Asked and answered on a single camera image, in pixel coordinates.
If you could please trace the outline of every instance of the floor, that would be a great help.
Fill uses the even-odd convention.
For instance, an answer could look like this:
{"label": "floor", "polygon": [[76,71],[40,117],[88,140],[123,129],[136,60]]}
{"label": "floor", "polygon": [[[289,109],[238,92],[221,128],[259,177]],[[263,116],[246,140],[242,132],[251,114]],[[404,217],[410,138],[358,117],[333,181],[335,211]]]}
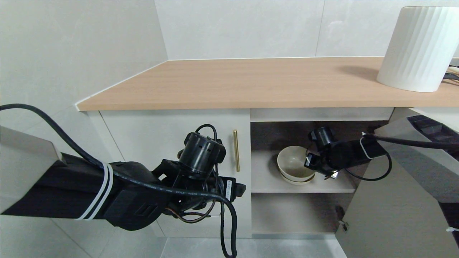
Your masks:
{"label": "floor", "polygon": [[[238,258],[346,258],[336,239],[238,239]],[[217,238],[168,238],[161,258],[224,257]]]}

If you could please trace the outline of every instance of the gold door handle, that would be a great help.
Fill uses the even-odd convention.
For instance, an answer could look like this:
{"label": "gold door handle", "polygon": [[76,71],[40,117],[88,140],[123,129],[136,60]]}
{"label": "gold door handle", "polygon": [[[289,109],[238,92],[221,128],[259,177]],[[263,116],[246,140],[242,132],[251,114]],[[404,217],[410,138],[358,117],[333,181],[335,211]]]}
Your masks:
{"label": "gold door handle", "polygon": [[236,156],[236,172],[241,171],[241,164],[239,163],[239,143],[237,141],[237,130],[233,130],[234,138],[234,155]]}

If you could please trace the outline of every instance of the white vase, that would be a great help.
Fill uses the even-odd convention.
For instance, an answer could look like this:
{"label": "white vase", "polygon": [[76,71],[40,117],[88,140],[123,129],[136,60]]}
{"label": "white vase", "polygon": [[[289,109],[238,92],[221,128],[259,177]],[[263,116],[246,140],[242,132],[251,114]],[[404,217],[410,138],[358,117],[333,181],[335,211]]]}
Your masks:
{"label": "white vase", "polygon": [[403,7],[377,81],[398,89],[438,89],[459,45],[459,7]]}

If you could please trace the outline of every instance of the white wall tile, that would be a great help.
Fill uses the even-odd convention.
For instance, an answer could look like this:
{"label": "white wall tile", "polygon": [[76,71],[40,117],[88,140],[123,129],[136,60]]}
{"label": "white wall tile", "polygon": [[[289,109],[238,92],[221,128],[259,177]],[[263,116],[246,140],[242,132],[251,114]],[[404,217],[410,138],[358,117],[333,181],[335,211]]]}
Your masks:
{"label": "white wall tile", "polygon": [[326,0],[317,56],[384,56],[403,6],[459,7],[459,1]]}
{"label": "white wall tile", "polygon": [[137,231],[117,228],[99,258],[160,258],[165,244],[166,238],[155,237],[151,227]]}
{"label": "white wall tile", "polygon": [[156,0],[168,57],[314,56],[324,0]]}
{"label": "white wall tile", "polygon": [[[98,159],[113,161],[91,120],[73,105],[167,60],[154,1],[2,1],[0,17],[1,103],[43,109],[82,148]],[[75,154],[37,115],[12,110],[0,116],[2,126],[51,140],[60,151]],[[103,221],[54,221],[59,226],[51,219],[25,218],[10,234],[2,217],[2,244],[6,232],[6,243],[16,243],[12,248],[27,245],[17,254],[10,252],[12,257],[79,257],[64,254],[63,247],[55,245],[57,238],[97,257],[116,230]],[[31,253],[34,249],[37,256]],[[8,257],[3,250],[1,256]]]}
{"label": "white wall tile", "polygon": [[[226,248],[230,252],[229,241]],[[237,239],[239,258],[346,258],[336,239]],[[218,238],[169,238],[161,258],[223,257]]]}
{"label": "white wall tile", "polygon": [[[4,1],[0,17],[3,104],[54,114],[167,60],[153,1]],[[11,111],[1,121],[39,119]]]}
{"label": "white wall tile", "polygon": [[1,215],[2,258],[90,258],[51,219]]}

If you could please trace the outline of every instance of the white cable tie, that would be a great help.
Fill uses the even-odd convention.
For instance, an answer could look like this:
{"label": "white cable tie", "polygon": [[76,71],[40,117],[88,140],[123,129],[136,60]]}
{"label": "white cable tie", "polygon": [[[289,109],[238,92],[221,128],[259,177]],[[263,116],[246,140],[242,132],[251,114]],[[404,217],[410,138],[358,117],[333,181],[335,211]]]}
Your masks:
{"label": "white cable tie", "polygon": [[453,231],[459,232],[459,229],[456,229],[456,228],[453,228],[453,227],[448,227],[448,228],[446,229],[446,231],[448,231],[448,232],[453,232]]}
{"label": "white cable tie", "polygon": [[[99,201],[99,199],[101,198],[101,195],[102,193],[104,192],[105,190],[105,187],[107,186],[107,182],[109,182],[109,189],[107,189],[106,193],[110,193],[110,190],[112,189],[112,185],[113,185],[113,168],[111,165],[109,164],[106,164],[106,163],[103,163],[104,165],[104,180],[102,182],[102,185],[101,185],[101,188],[99,189],[99,192],[97,193],[97,195],[94,197],[94,200],[91,202],[91,204],[88,206],[88,208],[86,209],[86,211],[78,218],[78,219],[75,219],[75,220],[82,220],[84,218],[86,218],[86,216],[89,214],[89,212],[91,212],[91,210],[93,209],[94,205]],[[99,203],[99,205],[97,206],[96,210],[97,212],[99,211],[100,207],[99,206],[102,206],[103,204],[103,201],[101,201]]]}
{"label": "white cable tie", "polygon": [[365,150],[364,145],[362,144],[362,139],[363,139],[363,137],[360,138],[360,140],[359,140],[360,147],[362,147],[362,150],[364,151],[365,156],[367,156],[368,159],[375,159],[375,158],[377,158],[377,157],[382,157],[382,156],[384,156],[384,155],[377,156],[377,157],[370,157],[370,156],[368,156],[368,153],[367,153],[367,151]]}
{"label": "white cable tie", "polygon": [[97,215],[97,213],[101,209],[102,205],[104,204],[105,200],[107,199],[108,195],[112,191],[112,186],[113,186],[113,167],[110,164],[104,164],[104,166],[108,167],[108,187],[105,190],[105,194],[102,197],[102,200],[99,202],[99,205],[97,205],[95,210],[92,212],[92,215],[89,218],[85,219],[85,220],[92,220]]}

